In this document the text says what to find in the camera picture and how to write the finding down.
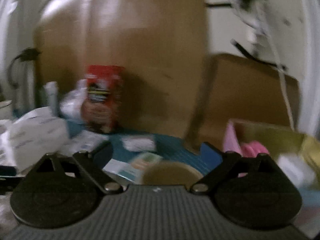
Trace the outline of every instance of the red package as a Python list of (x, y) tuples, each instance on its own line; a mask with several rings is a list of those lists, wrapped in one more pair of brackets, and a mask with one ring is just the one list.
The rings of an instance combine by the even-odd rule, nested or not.
[(89, 66), (87, 98), (81, 106), (81, 117), (89, 130), (110, 133), (115, 128), (121, 103), (123, 70), (119, 66)]

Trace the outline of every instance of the white rope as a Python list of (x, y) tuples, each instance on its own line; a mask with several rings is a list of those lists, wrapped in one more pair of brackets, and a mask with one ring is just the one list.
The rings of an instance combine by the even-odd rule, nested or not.
[(266, 1), (265, 0), (258, 0), (256, 2), (256, 9), (257, 9), (257, 13), (258, 13), (258, 18), (259, 18), (259, 20), (260, 20), (260, 22), (262, 24), (263, 30), (266, 33), (266, 36), (267, 36), (267, 39), (268, 39), (268, 43), (269, 43), (269, 45), (271, 47), (272, 53), (273, 53), (274, 58), (275, 58), (276, 65), (278, 67), (277, 70), (278, 70), (279, 79), (280, 79), (281, 92), (282, 92), (282, 96), (283, 96), (285, 105), (287, 107), (290, 127), (294, 131), (294, 122), (293, 122), (293, 116), (292, 116), (292, 110), (291, 110), (291, 107), (290, 107), (290, 102), (289, 102), (289, 99), (288, 99), (285, 75), (284, 75), (284, 72), (282, 70), (281, 60), (280, 60), (280, 56), (279, 56), (278, 50), (277, 50), (276, 45), (274, 43), (274, 40), (272, 38), (272, 34), (271, 34), (271, 31), (269, 29), (269, 25), (268, 25), (268, 22), (267, 22), (267, 19), (266, 19), (265, 7), (266, 7)]

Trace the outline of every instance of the black circular disc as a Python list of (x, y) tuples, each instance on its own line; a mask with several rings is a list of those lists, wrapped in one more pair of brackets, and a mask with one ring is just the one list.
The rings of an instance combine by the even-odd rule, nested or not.
[(299, 193), (285, 192), (268, 173), (247, 174), (222, 183), (214, 196), (219, 211), (234, 223), (255, 229), (287, 226), (301, 208)]
[(81, 179), (37, 179), (28, 190), (14, 191), (10, 205), (15, 217), (35, 228), (59, 228), (89, 215), (97, 205), (96, 189)]

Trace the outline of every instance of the metal screw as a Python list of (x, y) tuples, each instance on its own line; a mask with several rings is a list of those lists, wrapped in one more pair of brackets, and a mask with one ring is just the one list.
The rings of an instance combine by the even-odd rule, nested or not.
[(116, 182), (109, 182), (106, 185), (104, 185), (104, 189), (106, 191), (118, 191), (121, 188), (121, 186)]
[(199, 184), (195, 184), (195, 185), (192, 187), (192, 189), (193, 189), (194, 192), (203, 193), (203, 192), (208, 191), (209, 187), (208, 187), (206, 184), (199, 183)]

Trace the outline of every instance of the tan bowl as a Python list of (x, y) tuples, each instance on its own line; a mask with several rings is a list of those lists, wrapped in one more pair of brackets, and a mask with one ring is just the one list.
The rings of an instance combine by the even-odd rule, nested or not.
[(187, 189), (203, 178), (195, 168), (180, 162), (163, 161), (146, 169), (143, 185), (185, 185)]

